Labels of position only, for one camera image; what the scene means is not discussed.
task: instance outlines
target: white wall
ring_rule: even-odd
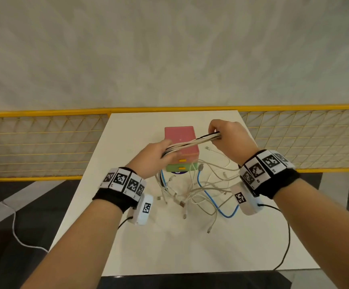
[[[0,0],[0,110],[349,103],[349,0]]]

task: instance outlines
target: blue cable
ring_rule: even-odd
[[[199,184],[200,188],[202,188],[203,186],[200,184],[200,173],[201,171],[199,170],[199,173],[197,174],[197,183]],[[215,205],[216,209],[220,212],[221,215],[223,215],[225,218],[232,218],[235,214],[236,214],[236,211],[237,209],[239,209],[239,205],[236,206],[234,212],[232,213],[232,215],[230,216],[227,216],[225,215],[218,207],[218,205],[216,204],[216,202],[213,200],[213,198],[206,192],[206,190],[204,190],[204,193],[206,193],[206,195],[208,196],[208,198],[212,201],[212,203]]]
[[[164,182],[164,186],[166,187],[166,182],[165,182],[165,178],[164,178],[164,173],[161,170],[161,177],[162,177],[162,181]]]

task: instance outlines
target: floor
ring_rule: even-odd
[[[349,173],[307,173],[302,178],[349,210]],[[18,209],[15,230],[32,245],[49,248],[79,181],[0,183],[0,200]],[[11,231],[12,211],[0,205],[0,288],[19,288],[43,259],[41,250],[20,246]],[[227,272],[102,277],[98,288],[335,288],[321,270]]]

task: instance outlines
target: black floor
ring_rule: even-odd
[[[302,174],[316,188],[322,174]],[[0,200],[31,182],[0,183]],[[65,181],[17,213],[19,238],[31,245],[49,248],[71,202],[79,181]],[[19,245],[11,232],[12,216],[0,222],[0,288],[19,288],[43,259],[41,250]],[[227,272],[102,277],[99,288],[290,288],[291,282],[278,272]]]

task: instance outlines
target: right hand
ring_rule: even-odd
[[[240,166],[260,150],[239,122],[214,119],[209,124],[208,133],[215,131],[221,133],[221,139],[213,140],[212,144]]]

